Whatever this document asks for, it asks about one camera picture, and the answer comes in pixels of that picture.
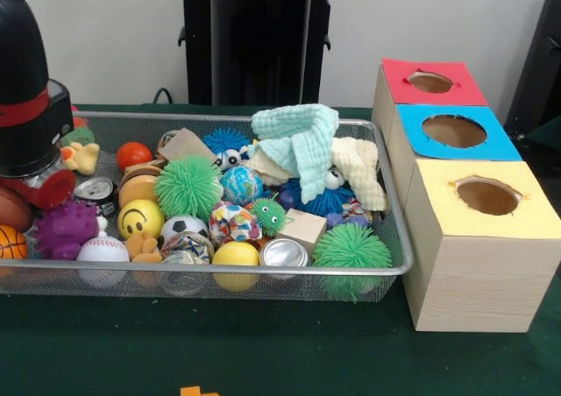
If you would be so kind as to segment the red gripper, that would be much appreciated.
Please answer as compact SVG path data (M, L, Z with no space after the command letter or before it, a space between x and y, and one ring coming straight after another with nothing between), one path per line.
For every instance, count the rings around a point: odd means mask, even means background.
M59 207L75 190L75 174L67 169L45 170L28 178L1 178L1 185L20 194L28 203L41 209Z

